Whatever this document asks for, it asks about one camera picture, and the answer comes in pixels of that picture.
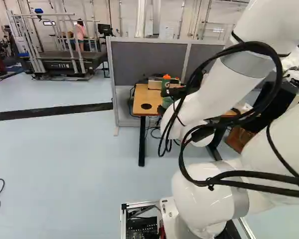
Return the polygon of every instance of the gray partition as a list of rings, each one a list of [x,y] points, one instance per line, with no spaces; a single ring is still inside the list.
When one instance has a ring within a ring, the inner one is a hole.
[[[184,81],[186,72],[191,74],[223,46],[222,41],[107,37],[116,126],[140,125],[128,107],[134,84],[155,73],[168,73]]]
[[[154,73],[181,77],[186,44],[114,41],[111,47],[116,86],[132,86]]]
[[[214,56],[216,53],[220,52],[223,48],[224,45],[192,44],[190,48],[184,83],[186,83],[189,80],[190,75],[201,63]],[[213,64],[214,61],[211,62],[205,68],[205,70],[209,72]]]

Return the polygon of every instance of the blue object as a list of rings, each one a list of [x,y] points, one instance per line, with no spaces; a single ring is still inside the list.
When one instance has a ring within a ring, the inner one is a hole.
[[[18,54],[18,57],[25,57],[25,56],[29,56],[28,52],[21,52]]]
[[[43,10],[42,10],[41,8],[36,8],[36,9],[34,10],[34,12],[35,12],[36,14],[42,14],[42,13],[43,13]]]

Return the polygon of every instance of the green object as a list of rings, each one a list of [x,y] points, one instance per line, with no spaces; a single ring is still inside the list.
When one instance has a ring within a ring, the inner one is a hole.
[[[161,90],[162,90],[162,92],[165,91],[165,89],[166,89],[166,84],[169,83],[169,82],[170,82],[170,79],[162,79],[162,80],[161,80]]]
[[[174,101],[171,97],[164,97],[162,106],[163,108],[167,109],[173,103]]]

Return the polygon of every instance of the light blue floor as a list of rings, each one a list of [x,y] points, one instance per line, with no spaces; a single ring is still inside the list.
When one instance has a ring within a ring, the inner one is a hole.
[[[170,196],[178,147],[138,167],[137,128],[113,136],[113,111],[0,122],[0,239],[115,239],[120,204]],[[210,160],[189,147],[187,163]]]
[[[110,79],[34,82],[21,76],[0,84],[0,112],[111,99]],[[0,178],[6,180],[0,239],[118,239],[121,203],[171,196],[178,146],[158,158],[158,140],[148,135],[140,168],[139,129],[121,128],[114,137],[114,127],[113,111],[0,121]],[[238,156],[224,143],[219,151],[223,159]],[[190,145],[185,160],[212,159]],[[299,206],[247,221],[259,239],[299,237]]]
[[[110,102],[111,79],[97,71],[89,82],[37,81],[21,73],[0,82],[0,112]]]

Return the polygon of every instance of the circular hole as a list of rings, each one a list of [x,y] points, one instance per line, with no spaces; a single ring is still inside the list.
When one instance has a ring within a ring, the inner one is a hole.
[[[144,109],[144,110],[149,110],[149,109],[151,109],[151,105],[150,105],[150,104],[142,104],[141,107],[142,107],[142,109]]]

